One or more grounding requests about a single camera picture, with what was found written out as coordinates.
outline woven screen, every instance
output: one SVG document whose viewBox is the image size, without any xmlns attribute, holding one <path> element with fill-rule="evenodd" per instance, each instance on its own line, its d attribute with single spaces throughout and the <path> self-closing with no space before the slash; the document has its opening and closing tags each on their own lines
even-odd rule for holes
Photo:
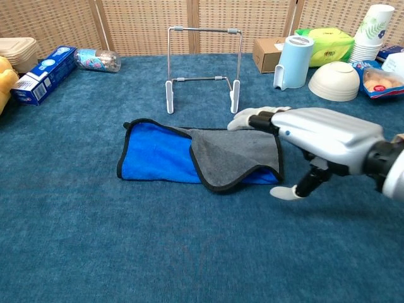
<svg viewBox="0 0 404 303">
<path fill-rule="evenodd" d="M 187 26 L 186 0 L 102 0 L 115 51 L 122 56 L 167 53 L 167 29 Z M 189 53 L 188 35 L 172 33 L 173 54 Z"/>
<path fill-rule="evenodd" d="M 199 27 L 238 28 L 243 52 L 252 52 L 256 38 L 282 37 L 289 0 L 199 0 Z M 202 53 L 237 52 L 239 36 L 200 33 Z"/>
<path fill-rule="evenodd" d="M 386 32 L 386 43 L 402 44 L 404 41 L 403 0 L 304 0 L 299 28 L 337 27 L 354 36 L 370 5 L 388 4 L 395 12 Z"/>
<path fill-rule="evenodd" d="M 58 45 L 101 48 L 87 0 L 0 0 L 0 36 L 32 37 L 39 58 Z"/>
</svg>

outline metal wire stand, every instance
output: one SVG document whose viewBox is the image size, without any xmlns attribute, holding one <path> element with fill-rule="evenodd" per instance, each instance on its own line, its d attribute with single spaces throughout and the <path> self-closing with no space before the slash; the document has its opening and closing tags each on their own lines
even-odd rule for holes
<svg viewBox="0 0 404 303">
<path fill-rule="evenodd" d="M 231 35 L 240 35 L 240 43 L 239 43 L 239 55 L 237 59 L 237 72 L 235 75 L 235 80 L 233 81 L 233 85 L 231 85 L 230 80 L 226 76 L 212 76 L 212 77 L 197 77 L 197 78 L 171 78 L 171 66 L 170 66 L 170 33 L 172 30 L 177 32 L 182 32 L 185 30 L 198 31 L 198 32 L 217 32 L 217 33 L 229 33 Z M 167 112 L 172 114 L 174 112 L 174 92 L 172 89 L 173 82 L 183 82 L 183 81 L 197 81 L 197 80 L 225 80 L 230 89 L 230 99 L 231 113 L 235 114 L 239 108 L 239 95 L 240 95 L 240 63 L 241 63 L 241 46 L 242 46 L 242 32 L 236 28 L 228 28 L 226 30 L 217 29 L 217 28 L 192 28 L 192 27 L 181 27 L 174 26 L 169 27 L 168 29 L 168 49 L 167 49 L 167 81 L 165 82 L 165 96 L 167 99 Z"/>
</svg>

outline folded towel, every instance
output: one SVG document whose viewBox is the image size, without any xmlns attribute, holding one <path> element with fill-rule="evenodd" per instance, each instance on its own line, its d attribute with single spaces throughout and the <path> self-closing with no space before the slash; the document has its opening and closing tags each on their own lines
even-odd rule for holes
<svg viewBox="0 0 404 303">
<path fill-rule="evenodd" d="M 125 123 L 119 178 L 202 183 L 220 192 L 239 183 L 282 181 L 279 140 L 256 130 L 195 129 L 163 126 L 150 119 Z"/>
</svg>

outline white stand foot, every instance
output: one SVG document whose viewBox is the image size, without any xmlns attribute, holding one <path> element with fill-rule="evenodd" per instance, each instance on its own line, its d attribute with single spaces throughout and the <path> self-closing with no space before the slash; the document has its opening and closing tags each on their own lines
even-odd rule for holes
<svg viewBox="0 0 404 303">
<path fill-rule="evenodd" d="M 167 99 L 167 112 L 172 114 L 174 112 L 174 92 L 172 91 L 172 82 L 165 82 L 165 98 Z"/>
<path fill-rule="evenodd" d="M 233 81 L 233 90 L 230 92 L 230 99 L 232 101 L 232 106 L 230 111 L 232 114 L 237 113 L 239 110 L 239 95 L 240 95 L 240 80 Z"/>
</svg>

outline tissue box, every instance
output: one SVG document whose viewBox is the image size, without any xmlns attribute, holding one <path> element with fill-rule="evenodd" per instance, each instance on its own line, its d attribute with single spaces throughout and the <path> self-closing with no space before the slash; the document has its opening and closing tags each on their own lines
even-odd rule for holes
<svg viewBox="0 0 404 303">
<path fill-rule="evenodd" d="M 22 76 L 11 89 L 11 94 L 21 104 L 40 105 L 76 67 L 75 50 L 75 47 L 59 46 Z"/>
<path fill-rule="evenodd" d="M 310 67 L 318 67 L 334 61 L 348 62 L 355 39 L 337 28 L 301 29 L 296 35 L 314 40 Z"/>
<path fill-rule="evenodd" d="M 254 41 L 252 56 L 260 73 L 273 73 L 279 63 L 285 38 L 261 38 Z"/>
</svg>

